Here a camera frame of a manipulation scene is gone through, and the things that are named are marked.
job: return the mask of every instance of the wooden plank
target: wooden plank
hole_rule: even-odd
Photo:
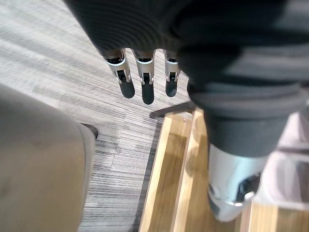
[[[164,232],[171,228],[183,154],[190,129],[190,119],[186,120],[179,115],[167,116],[164,119],[140,232]]]
[[[251,203],[242,212],[240,232],[276,232],[278,207]]]
[[[203,112],[194,112],[192,130],[183,159],[178,202],[174,209],[174,232],[231,232],[235,222],[218,222],[207,198],[208,146]]]
[[[279,209],[276,232],[309,232],[309,211]]]
[[[278,207],[252,203],[248,232],[276,232]]]

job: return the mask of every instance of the robotic finger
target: robotic finger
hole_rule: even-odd
[[[117,79],[123,96],[126,98],[132,98],[135,94],[135,89],[132,82],[125,49],[104,51],[102,55],[110,67],[114,77]]]
[[[141,94],[145,104],[154,102],[155,51],[133,51],[139,71]]]
[[[174,97],[177,92],[177,81],[180,68],[176,59],[176,52],[163,50],[165,56],[165,92],[169,97]]]

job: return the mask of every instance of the black fingertip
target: black fingertip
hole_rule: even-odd
[[[150,105],[153,103],[155,99],[154,85],[150,85],[148,82],[145,82],[144,85],[141,85],[141,95],[145,104]]]
[[[165,92],[169,97],[174,97],[177,93],[177,82],[174,80],[166,81]]]
[[[119,84],[122,95],[125,98],[132,98],[135,94],[135,89],[132,80],[130,82],[127,82],[126,80],[123,80],[121,84]]]

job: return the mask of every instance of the floor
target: floor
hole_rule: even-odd
[[[182,73],[178,93],[165,95],[164,56],[155,55],[155,100],[119,85],[60,0],[0,1],[0,83],[24,92],[99,130],[93,176],[80,231],[137,231],[162,120],[149,113],[188,100]]]

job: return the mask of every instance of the gray carpet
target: gray carpet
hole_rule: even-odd
[[[165,95],[164,56],[155,55],[155,100],[119,85],[65,4],[59,0],[0,1],[0,83],[24,92],[99,130],[93,176],[80,231],[137,231],[162,120],[154,110],[188,100],[182,73],[178,93]]]

